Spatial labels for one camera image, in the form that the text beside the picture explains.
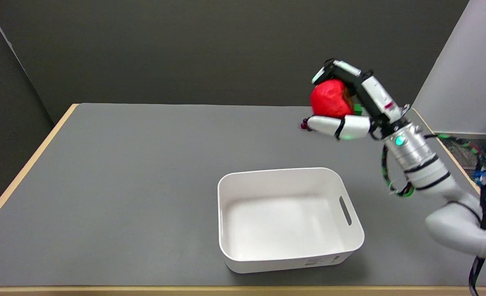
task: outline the bin handle hole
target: bin handle hole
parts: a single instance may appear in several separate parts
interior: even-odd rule
[[[345,205],[345,201],[343,197],[340,195],[340,205],[342,206],[343,214],[345,215],[345,219],[347,219],[348,225],[352,225],[352,219],[350,218],[350,214],[348,213],[347,206]]]

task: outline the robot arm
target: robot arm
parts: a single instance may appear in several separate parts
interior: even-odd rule
[[[372,71],[330,59],[312,79],[320,84],[340,79],[356,95],[370,118],[346,116],[344,120],[312,116],[307,124],[338,139],[365,137],[380,128],[382,140],[396,156],[415,189],[425,197],[444,197],[447,204],[427,217],[429,234],[438,243],[467,254],[486,258],[486,230],[480,228],[483,212],[477,197],[463,190],[421,135],[419,127],[404,118],[404,112],[389,96]]]

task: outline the gray table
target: gray table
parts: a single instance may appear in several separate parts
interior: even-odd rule
[[[380,174],[382,143],[302,131],[307,107],[72,109],[1,199],[7,201],[0,202],[0,287],[448,285],[465,291],[473,257],[436,244],[423,224],[445,201],[389,195]],[[414,111],[408,118],[423,124]],[[461,186],[474,191],[444,148],[430,142]],[[365,230],[363,247],[338,266],[228,270],[218,243],[220,178],[322,166],[342,177]],[[479,285],[486,286],[486,264]]]

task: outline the cable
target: cable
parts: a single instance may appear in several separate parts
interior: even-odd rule
[[[480,228],[486,230],[486,154],[480,148],[478,148],[478,146],[472,144],[471,142],[466,142],[466,140],[458,137],[452,137],[443,134],[429,134],[424,136],[425,139],[430,139],[433,137],[458,143],[461,146],[468,148],[474,155],[476,155],[477,164],[476,168],[474,169],[474,181],[477,183],[478,187],[480,187],[480,207],[482,208],[482,219],[480,223]],[[399,197],[410,197],[415,189],[415,187],[410,182],[408,182],[402,190],[398,190],[393,187],[393,182],[389,178],[389,171],[387,170],[387,151],[388,148],[384,145],[382,148],[382,176],[385,180],[385,184],[395,195]],[[485,260],[485,258],[477,256],[473,261],[468,280],[472,296],[478,296],[478,292],[476,290],[476,281]]]
[[[389,187],[391,190],[391,193],[397,197],[410,197],[414,192],[414,186],[410,182],[408,182],[402,190],[398,190],[393,187],[393,182],[389,178],[389,170],[387,170],[387,152],[388,148],[386,145],[384,145],[382,148],[382,176],[385,180],[385,185],[387,185],[387,187]]]
[[[471,142],[466,142],[466,140],[452,137],[449,135],[425,135],[426,139],[432,137],[438,137],[440,139],[453,141],[455,143],[461,144],[463,147],[468,148],[471,152],[476,155],[477,157],[477,164],[474,169],[474,181],[480,187],[480,207],[482,208],[482,219],[480,223],[480,228],[486,230],[486,154],[479,149],[476,145],[472,144]],[[472,296],[478,296],[478,292],[476,290],[476,281],[478,279],[478,275],[484,265],[484,261],[486,259],[482,257],[475,257],[473,264],[471,266],[470,275],[468,279],[468,284],[470,288],[470,292]]]

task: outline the apple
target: apple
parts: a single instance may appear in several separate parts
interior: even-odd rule
[[[344,118],[354,115],[354,104],[346,86],[338,79],[329,79],[318,84],[310,95],[315,116]]]

